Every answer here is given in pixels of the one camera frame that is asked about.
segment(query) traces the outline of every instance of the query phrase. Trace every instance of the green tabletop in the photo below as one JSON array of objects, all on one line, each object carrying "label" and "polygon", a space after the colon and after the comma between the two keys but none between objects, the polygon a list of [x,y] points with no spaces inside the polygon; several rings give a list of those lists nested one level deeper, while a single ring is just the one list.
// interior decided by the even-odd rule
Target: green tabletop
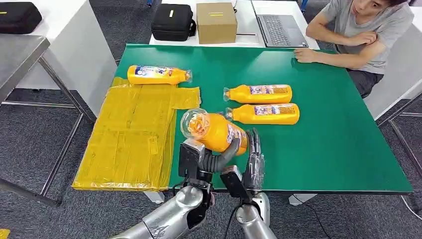
[{"label": "green tabletop", "polygon": [[[381,132],[347,72],[323,64],[301,64],[290,49],[186,47],[129,44],[116,72],[126,78],[130,65],[190,69],[201,89],[201,108],[221,112],[239,103],[224,102],[223,87],[241,84],[288,84],[300,108],[295,125],[245,125],[257,128],[265,154],[263,188],[288,192],[406,194],[412,192]],[[177,111],[180,122],[185,111]],[[185,140],[177,123],[169,187],[179,183],[179,144]],[[243,172],[247,155],[235,157]],[[214,188],[224,189],[219,175]]]}]

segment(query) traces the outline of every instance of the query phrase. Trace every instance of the robotic arm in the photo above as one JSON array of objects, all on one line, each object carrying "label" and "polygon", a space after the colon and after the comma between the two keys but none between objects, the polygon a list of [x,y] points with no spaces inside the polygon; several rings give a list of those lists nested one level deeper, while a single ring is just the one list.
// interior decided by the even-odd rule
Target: robotic arm
[{"label": "robotic arm", "polygon": [[269,229],[270,204],[261,192],[264,158],[259,136],[248,132],[249,158],[244,176],[237,166],[224,166],[238,151],[240,139],[235,138],[220,155],[213,155],[203,144],[186,139],[180,145],[179,176],[185,177],[180,191],[142,219],[142,222],[112,239],[181,239],[206,219],[207,209],[214,205],[211,193],[212,174],[221,172],[221,179],[233,197],[242,199],[236,211],[237,221],[247,239],[275,239]]}]

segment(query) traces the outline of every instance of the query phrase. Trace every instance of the bottle label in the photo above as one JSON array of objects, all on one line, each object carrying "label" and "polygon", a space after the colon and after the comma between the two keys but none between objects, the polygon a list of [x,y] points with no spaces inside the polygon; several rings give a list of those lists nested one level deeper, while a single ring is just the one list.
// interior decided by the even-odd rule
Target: bottle label
[{"label": "bottle label", "polygon": [[252,95],[263,95],[287,93],[287,87],[288,85],[250,86],[249,89]]},{"label": "bottle label", "polygon": [[247,146],[246,133],[243,130],[239,130],[232,125],[227,125],[227,143],[231,143],[234,138],[240,138],[239,148],[245,148]]},{"label": "bottle label", "polygon": [[161,78],[168,74],[171,76],[173,68],[168,67],[154,67],[154,66],[136,66],[135,77],[144,78]]},{"label": "bottle label", "polygon": [[293,104],[263,105],[254,106],[253,108],[257,116],[295,113],[295,108],[293,107]]}]

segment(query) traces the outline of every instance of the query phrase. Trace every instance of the man's hand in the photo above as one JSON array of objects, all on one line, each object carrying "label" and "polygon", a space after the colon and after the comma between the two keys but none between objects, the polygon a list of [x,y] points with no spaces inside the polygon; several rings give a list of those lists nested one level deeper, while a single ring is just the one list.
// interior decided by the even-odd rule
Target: man's hand
[{"label": "man's hand", "polygon": [[301,62],[301,63],[317,62],[318,52],[311,50],[309,48],[298,48],[294,50],[294,53],[298,62]]},{"label": "man's hand", "polygon": [[377,33],[373,31],[361,32],[353,37],[349,37],[346,46],[358,46],[362,44],[372,44],[377,40]]}]

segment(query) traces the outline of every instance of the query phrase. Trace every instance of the black case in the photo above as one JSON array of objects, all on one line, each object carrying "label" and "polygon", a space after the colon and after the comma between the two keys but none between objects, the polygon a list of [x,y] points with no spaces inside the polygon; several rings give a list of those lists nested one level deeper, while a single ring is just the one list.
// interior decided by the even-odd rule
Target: black case
[{"label": "black case", "polygon": [[152,35],[160,41],[186,41],[195,36],[193,15],[189,5],[160,4],[151,23]]},{"label": "black case", "polygon": [[42,20],[31,2],[0,2],[0,33],[28,34]]}]

